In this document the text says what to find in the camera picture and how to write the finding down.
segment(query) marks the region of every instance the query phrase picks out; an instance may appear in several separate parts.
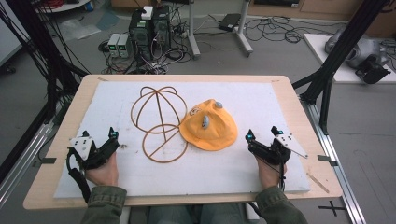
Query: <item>yellow cloth cap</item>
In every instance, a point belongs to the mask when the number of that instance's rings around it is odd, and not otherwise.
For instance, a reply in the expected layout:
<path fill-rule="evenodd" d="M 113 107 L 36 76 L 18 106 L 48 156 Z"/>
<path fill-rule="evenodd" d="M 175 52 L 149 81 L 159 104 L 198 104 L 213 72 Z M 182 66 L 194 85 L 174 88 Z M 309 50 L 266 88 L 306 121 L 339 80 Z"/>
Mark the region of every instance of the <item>yellow cloth cap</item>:
<path fill-rule="evenodd" d="M 187 142 L 209 151 L 230 146 L 238 135 L 233 117 L 213 99 L 196 105 L 183 119 L 179 129 Z"/>

